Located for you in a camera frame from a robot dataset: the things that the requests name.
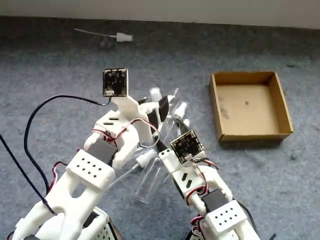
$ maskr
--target gray carpet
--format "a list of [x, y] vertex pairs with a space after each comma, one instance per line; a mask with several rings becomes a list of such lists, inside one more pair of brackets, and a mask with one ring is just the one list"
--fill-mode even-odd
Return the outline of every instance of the gray carpet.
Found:
[[[134, 35], [114, 43], [73, 31]], [[220, 175], [254, 216], [264, 240], [319, 239], [320, 31], [136, 21], [0, 18], [0, 131], [36, 186], [40, 175], [27, 159], [23, 136], [29, 115], [46, 98], [76, 94], [102, 97], [104, 68], [129, 69], [129, 93], [139, 99], [159, 86], [176, 87], [190, 103], [187, 116]], [[219, 144], [208, 83], [216, 71], [278, 72], [294, 134], [281, 144]], [[51, 179], [56, 161], [68, 162], [95, 121], [115, 106], [72, 99], [49, 103], [30, 131], [29, 149]], [[39, 200], [0, 145], [1, 239]], [[108, 191], [98, 206], [126, 240], [183, 240], [196, 212], [171, 181], [145, 205], [132, 196], [132, 174]]]

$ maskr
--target black cable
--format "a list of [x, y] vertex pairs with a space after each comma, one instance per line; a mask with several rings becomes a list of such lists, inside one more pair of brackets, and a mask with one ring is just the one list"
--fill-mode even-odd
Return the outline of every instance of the black cable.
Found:
[[252, 215], [251, 215], [251, 212], [250, 212], [249, 209], [246, 208], [246, 206], [243, 205], [241, 202], [239, 202], [238, 200], [237, 200], [237, 202], [239, 203], [239, 205], [241, 206], [241, 208], [243, 208], [243, 210], [245, 210], [246, 214], [248, 215], [248, 217], [249, 217], [249, 219], [250, 219], [250, 222], [251, 222], [251, 225], [252, 225], [254, 231], [255, 231], [256, 234], [259, 236], [259, 238], [261, 238], [261, 237], [260, 237], [260, 233], [259, 233], [259, 231], [258, 231], [258, 228], [257, 228], [257, 226], [256, 226], [256, 223], [255, 223], [255, 221], [254, 221], [254, 218], [253, 218]]
[[6, 240], [11, 240], [11, 236], [14, 234], [14, 231], [10, 232], [9, 235], [6, 237]]
[[24, 132], [24, 151], [26, 153], [26, 155], [28, 156], [28, 158], [30, 159], [30, 161], [32, 162], [32, 164], [35, 166], [35, 168], [37, 169], [37, 171], [40, 173], [44, 184], [45, 184], [45, 191], [46, 194], [49, 193], [49, 183], [48, 183], [48, 179], [44, 173], [44, 171], [41, 169], [41, 167], [38, 165], [38, 163], [35, 161], [35, 159], [32, 157], [31, 153], [29, 152], [28, 149], [28, 135], [29, 135], [29, 130], [30, 130], [30, 126], [31, 126], [31, 122], [34, 119], [36, 113], [48, 102], [54, 100], [54, 99], [58, 99], [58, 98], [68, 98], [68, 99], [78, 99], [78, 100], [83, 100], [85, 102], [91, 103], [91, 104], [96, 104], [99, 106], [106, 106], [111, 102], [111, 97], [109, 97], [109, 102], [108, 103], [100, 103], [97, 102], [95, 100], [91, 100], [82, 96], [75, 96], [75, 95], [66, 95], [66, 94], [59, 94], [59, 95], [55, 95], [52, 97], [49, 97], [47, 100], [45, 100], [43, 103], [41, 103], [39, 106], [36, 107], [36, 109], [32, 112], [31, 116], [29, 117], [28, 123], [26, 125], [25, 128], [25, 132]]
[[189, 127], [187, 125], [185, 125], [184, 122], [181, 121], [179, 118], [175, 119], [175, 124], [180, 129], [181, 135], [190, 131]]
[[276, 238], [276, 236], [277, 236], [277, 234], [274, 233], [274, 234], [270, 237], [269, 240], [274, 240], [274, 239]]
[[30, 178], [28, 177], [28, 175], [26, 174], [26, 172], [23, 170], [23, 168], [21, 167], [21, 165], [19, 164], [19, 162], [17, 161], [16, 157], [14, 156], [14, 154], [12, 153], [12, 151], [10, 150], [9, 146], [7, 145], [6, 141], [4, 140], [4, 138], [2, 137], [2, 135], [0, 134], [0, 140], [3, 143], [5, 149], [8, 151], [8, 153], [10, 154], [11, 158], [13, 159], [14, 163], [16, 164], [16, 166], [18, 167], [18, 169], [20, 170], [20, 172], [22, 173], [22, 175], [24, 176], [24, 178], [27, 180], [27, 182], [30, 184], [30, 186], [33, 188], [33, 190], [35, 191], [35, 193], [40, 197], [40, 199], [42, 200], [43, 204], [49, 209], [49, 211], [55, 215], [55, 212], [51, 209], [51, 207], [48, 205], [47, 200], [40, 194], [40, 192], [38, 191], [38, 189], [36, 188], [36, 186], [33, 184], [33, 182], [30, 180]]
[[[254, 218], [252, 217], [249, 209], [246, 208], [246, 206], [243, 205], [243, 204], [242, 204], [241, 202], [239, 202], [238, 200], [236, 200], [236, 201], [239, 203], [239, 205], [241, 206], [241, 208], [242, 208], [243, 210], [245, 210], [246, 214], [248, 215], [248, 217], [249, 217], [249, 219], [250, 219], [250, 222], [251, 222], [251, 225], [252, 225], [254, 231], [256, 232], [256, 234], [258, 235], [258, 237], [261, 238], [261, 237], [260, 237], [260, 233], [259, 233], [259, 231], [258, 231], [258, 228], [257, 228], [257, 226], [256, 226], [256, 223], [255, 223], [255, 221], [254, 221]], [[277, 236], [277, 234], [274, 233], [269, 240], [274, 240], [274, 239], [276, 238], [276, 236]]]

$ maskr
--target open cardboard box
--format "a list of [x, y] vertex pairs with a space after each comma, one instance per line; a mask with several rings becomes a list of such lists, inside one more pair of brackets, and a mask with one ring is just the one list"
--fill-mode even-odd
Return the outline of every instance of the open cardboard box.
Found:
[[217, 72], [210, 91], [219, 141], [281, 140], [294, 131], [273, 71]]

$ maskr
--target white plastic part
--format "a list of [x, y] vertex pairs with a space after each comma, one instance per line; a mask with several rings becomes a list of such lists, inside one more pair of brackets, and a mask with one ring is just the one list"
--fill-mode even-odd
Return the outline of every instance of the white plastic part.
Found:
[[162, 99], [162, 94], [159, 87], [153, 87], [150, 89], [150, 96], [152, 102], [158, 102]]
[[[136, 119], [136, 118], [141, 118], [149, 122], [147, 113], [144, 111], [143, 108], [140, 108], [138, 102], [134, 100], [132, 97], [115, 96], [115, 97], [112, 97], [111, 101], [117, 105], [118, 107], [117, 113], [119, 117], [122, 117], [128, 121], [131, 121], [132, 119]], [[138, 132], [139, 140], [141, 143], [152, 139], [152, 132], [151, 132], [150, 126], [148, 126], [147, 124], [141, 121], [137, 121], [133, 125]]]
[[174, 111], [173, 117], [182, 120], [186, 114], [187, 106], [186, 102], [182, 102]]
[[118, 238], [114, 235], [114, 232], [111, 230], [110, 224], [110, 222], [107, 223], [101, 230], [101, 232], [98, 233], [94, 240], [117, 240]]
[[205, 237], [208, 239], [260, 240], [250, 225], [245, 212], [236, 200], [232, 200], [208, 213], [200, 221], [200, 226]]
[[173, 174], [182, 167], [175, 152], [169, 148], [160, 152], [159, 158], [170, 174]]
[[183, 119], [182, 121], [187, 127], [190, 127], [190, 120], [188, 118]]
[[148, 162], [157, 156], [156, 150], [153, 148], [147, 151], [146, 153], [138, 156], [135, 160], [138, 162], [141, 168], [144, 168]]
[[230, 188], [221, 178], [216, 169], [205, 165], [198, 165], [198, 168], [203, 173], [209, 188], [221, 189], [229, 202], [233, 200], [233, 194]]
[[134, 37], [132, 35], [124, 34], [122, 32], [116, 33], [116, 41], [119, 43], [132, 42], [133, 40], [134, 40]]
[[[98, 121], [96, 121], [94, 128], [104, 132], [109, 132], [111, 136], [114, 137], [128, 124], [129, 121], [124, 118], [119, 111], [115, 112], [111, 110]], [[93, 132], [92, 135], [85, 141], [83, 147], [84, 150], [87, 151], [90, 146], [99, 138], [103, 139], [104, 136], [100, 133]], [[139, 143], [139, 134], [135, 126], [127, 126], [127, 130], [115, 142], [118, 152], [114, 155], [112, 167], [115, 169], [120, 169], [137, 149]]]
[[[103, 192], [115, 178], [115, 171], [104, 162], [79, 150], [65, 173], [57, 181], [45, 199], [56, 213], [64, 213], [59, 240], [77, 240], [82, 226]], [[72, 194], [79, 184], [86, 189], [77, 198]], [[21, 240], [33, 234], [39, 226], [54, 215], [39, 201], [16, 225], [12, 240]]]
[[[205, 151], [201, 151], [196, 156], [194, 156], [194, 158], [203, 158], [205, 156]], [[226, 183], [222, 180], [222, 178], [219, 176], [216, 169], [206, 165], [198, 165], [198, 170], [196, 167], [193, 166], [193, 163], [191, 161], [186, 161], [184, 164], [180, 164], [176, 154], [170, 149], [166, 149], [160, 152], [159, 158], [161, 159], [163, 165], [166, 167], [168, 172], [174, 178], [184, 198], [186, 198], [186, 196], [192, 189], [198, 186], [203, 186], [205, 184], [204, 179], [199, 172], [200, 170], [204, 174], [206, 183], [209, 188], [221, 189], [221, 191], [226, 195], [228, 200], [232, 201], [232, 192], [226, 185]], [[205, 203], [202, 201], [202, 199], [196, 192], [189, 196], [188, 203], [191, 206], [194, 206], [201, 216], [206, 215], [207, 210]]]
[[227, 204], [206, 215], [208, 223], [211, 225], [216, 235], [223, 232], [233, 230], [237, 224], [247, 219], [245, 212], [236, 200], [232, 200]]
[[[93, 212], [98, 214], [98, 216], [92, 220], [92, 223], [88, 227], [82, 229], [78, 240], [95, 240], [104, 231], [106, 226], [109, 227], [108, 222], [110, 219], [108, 214], [98, 207], [95, 207]], [[64, 218], [65, 215], [63, 213], [52, 217], [41, 226], [35, 236], [41, 240], [58, 240]]]

